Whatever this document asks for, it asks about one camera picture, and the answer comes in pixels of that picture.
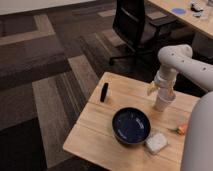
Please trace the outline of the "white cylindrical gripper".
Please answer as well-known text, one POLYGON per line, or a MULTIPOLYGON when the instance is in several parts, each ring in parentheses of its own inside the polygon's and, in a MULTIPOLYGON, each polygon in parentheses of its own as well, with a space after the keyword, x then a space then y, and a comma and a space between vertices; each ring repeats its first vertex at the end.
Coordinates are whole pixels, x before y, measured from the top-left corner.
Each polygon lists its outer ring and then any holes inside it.
POLYGON ((158 88, 165 88, 169 90, 169 97, 174 97, 173 87, 176 83, 177 75, 178 72, 175 69, 161 66, 154 77, 154 81, 152 81, 147 88, 147 95, 150 96, 158 88))

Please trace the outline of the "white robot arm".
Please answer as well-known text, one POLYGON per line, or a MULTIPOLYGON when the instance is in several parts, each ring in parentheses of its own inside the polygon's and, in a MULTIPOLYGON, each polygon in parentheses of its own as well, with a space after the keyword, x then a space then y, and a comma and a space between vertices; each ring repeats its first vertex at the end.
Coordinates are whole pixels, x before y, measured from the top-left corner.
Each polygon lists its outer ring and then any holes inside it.
POLYGON ((213 64, 192 56, 188 44, 162 47, 157 54, 160 68, 147 94, 159 88, 171 91, 178 73, 206 92, 195 104, 188 121, 180 171, 213 171, 213 64))

